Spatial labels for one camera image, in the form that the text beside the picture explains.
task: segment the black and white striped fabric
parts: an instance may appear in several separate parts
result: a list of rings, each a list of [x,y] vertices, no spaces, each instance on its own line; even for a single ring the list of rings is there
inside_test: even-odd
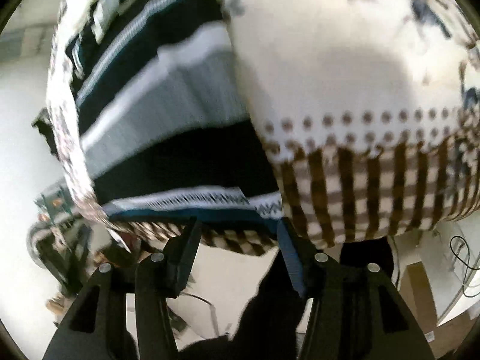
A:
[[[66,54],[85,164],[110,220],[275,228],[281,196],[217,0],[97,0]]]

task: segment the person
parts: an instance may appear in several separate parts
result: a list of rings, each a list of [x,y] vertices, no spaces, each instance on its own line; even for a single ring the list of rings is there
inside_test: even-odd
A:
[[[377,263],[389,276],[394,270],[387,238],[343,245],[340,263],[357,267]],[[279,251],[247,304],[233,339],[223,335],[195,342],[179,352],[179,360],[295,360],[297,326],[306,301],[293,289]]]

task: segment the brown and white fabric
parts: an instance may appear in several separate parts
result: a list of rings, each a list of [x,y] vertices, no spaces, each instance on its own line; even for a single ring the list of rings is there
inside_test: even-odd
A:
[[[480,52],[454,0],[223,0],[284,209],[317,247],[479,206]]]
[[[116,222],[116,226],[120,231],[135,234],[158,249],[163,249],[168,240],[180,235],[185,227],[166,222]],[[249,256],[261,256],[277,245],[270,237],[254,230],[213,230],[205,225],[201,243]]]

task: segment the metal screw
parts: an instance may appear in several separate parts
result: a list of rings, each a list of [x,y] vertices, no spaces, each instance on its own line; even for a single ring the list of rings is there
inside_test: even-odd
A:
[[[161,253],[161,252],[158,252],[158,253],[154,253],[150,256],[150,259],[154,262],[154,263],[159,263],[160,261],[162,261],[163,259],[165,258],[165,254]]]
[[[110,269],[112,269],[112,266],[108,262],[104,262],[102,265],[100,265],[100,268],[98,269],[101,273],[105,274],[107,273]]]
[[[328,256],[325,253],[317,253],[315,254],[315,259],[319,263],[326,263],[328,261]]]
[[[378,266],[378,264],[375,264],[374,262],[371,262],[367,265],[367,268],[370,272],[373,272],[374,274],[376,274],[377,272],[380,272],[380,267]]]

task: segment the brown striped fabric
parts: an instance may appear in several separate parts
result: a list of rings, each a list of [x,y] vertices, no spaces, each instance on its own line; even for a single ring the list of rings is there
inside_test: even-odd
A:
[[[169,239],[180,235],[185,228],[184,225],[160,222],[115,222],[114,225],[117,226],[117,232],[135,234],[158,249],[163,249]],[[202,228],[201,243],[250,256],[261,256],[277,245],[267,235],[254,230],[215,231],[205,225]]]
[[[427,149],[399,143],[373,157],[335,147],[333,161],[324,155],[332,147],[302,150],[277,172],[286,215],[318,248],[463,218],[479,205],[480,156],[471,168],[460,143],[455,137]]]

